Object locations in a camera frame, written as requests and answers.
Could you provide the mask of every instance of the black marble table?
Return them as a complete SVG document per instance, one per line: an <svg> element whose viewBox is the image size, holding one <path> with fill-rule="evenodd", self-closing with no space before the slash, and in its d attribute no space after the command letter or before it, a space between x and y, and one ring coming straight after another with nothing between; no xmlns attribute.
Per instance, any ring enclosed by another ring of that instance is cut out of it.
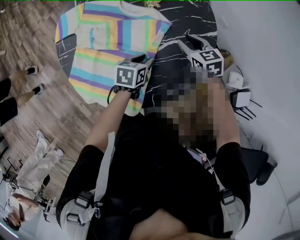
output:
<svg viewBox="0 0 300 240"><path fill-rule="evenodd" d="M86 1L70 2L66 11L75 4ZM143 6L142 1L130 1L134 5ZM177 39L187 42L185 34L196 34L206 39L213 47L217 44L217 26L214 14L208 1L162 1L158 11L172 22L165 34L156 54L148 83L143 108L160 106L161 101L169 100L176 94L172 83L184 83L182 72L189 61L177 45ZM56 44L60 64L69 77L76 47L76 36L71 35Z"/></svg>

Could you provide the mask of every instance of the white pants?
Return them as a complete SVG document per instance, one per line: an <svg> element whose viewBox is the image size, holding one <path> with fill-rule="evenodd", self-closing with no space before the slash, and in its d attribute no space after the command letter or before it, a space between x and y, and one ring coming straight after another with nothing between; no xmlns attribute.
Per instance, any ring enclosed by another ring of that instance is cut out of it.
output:
<svg viewBox="0 0 300 240"><path fill-rule="evenodd" d="M45 177L50 173L54 164L60 160L55 150L51 150L44 157L47 147L47 141L40 138L36 149L27 158L16 178L19 186L31 189L34 192L41 188Z"/></svg>

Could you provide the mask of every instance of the strap buckle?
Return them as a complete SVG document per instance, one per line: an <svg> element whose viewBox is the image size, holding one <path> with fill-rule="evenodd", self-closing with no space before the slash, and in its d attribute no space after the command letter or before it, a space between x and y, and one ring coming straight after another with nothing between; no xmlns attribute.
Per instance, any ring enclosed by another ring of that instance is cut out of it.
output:
<svg viewBox="0 0 300 240"><path fill-rule="evenodd" d="M87 209L89 207L89 204L91 202L91 198L93 197L93 194L88 191L82 191L79 196L75 200L75 204Z"/></svg>
<svg viewBox="0 0 300 240"><path fill-rule="evenodd" d="M221 190L220 194L221 201L225 206L235 202L235 195L228 188Z"/></svg>
<svg viewBox="0 0 300 240"><path fill-rule="evenodd" d="M67 215L67 221L68 221L68 222L71 222L71 223L77 223L77 224L79 224L80 226L84 226L84 223L83 223L83 224L81 223L78 214L69 213L69 214Z"/></svg>
<svg viewBox="0 0 300 240"><path fill-rule="evenodd" d="M101 209L102 209L103 203L97 201L94 202L94 209L95 209L95 217L97 219L100 219L101 217Z"/></svg>

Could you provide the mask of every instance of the black shirt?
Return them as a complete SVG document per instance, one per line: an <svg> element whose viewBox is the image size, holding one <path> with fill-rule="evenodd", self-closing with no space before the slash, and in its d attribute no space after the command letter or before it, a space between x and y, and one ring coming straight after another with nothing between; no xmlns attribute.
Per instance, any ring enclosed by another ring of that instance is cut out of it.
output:
<svg viewBox="0 0 300 240"><path fill-rule="evenodd" d="M103 152L85 146L57 205L57 220L66 203L95 189ZM214 170L250 213L250 186L240 145L222 146ZM151 124L121 125L110 166L101 218L93 218L87 239L127 239L134 225L163 208L190 232L222 237L223 214L216 179L188 151L160 137Z"/></svg>

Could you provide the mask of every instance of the black sneaker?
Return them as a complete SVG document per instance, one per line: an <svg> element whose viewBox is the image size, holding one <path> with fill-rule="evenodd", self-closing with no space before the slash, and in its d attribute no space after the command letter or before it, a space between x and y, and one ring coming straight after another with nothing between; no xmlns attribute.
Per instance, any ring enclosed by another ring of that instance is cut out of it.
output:
<svg viewBox="0 0 300 240"><path fill-rule="evenodd" d="M35 95L41 94L44 91L43 84L38 85L37 87L35 87L34 89L32 89L32 91L34 91Z"/></svg>
<svg viewBox="0 0 300 240"><path fill-rule="evenodd" d="M34 65L32 67L29 67L26 70L28 71L28 75L37 74L38 73L38 67L36 65Z"/></svg>

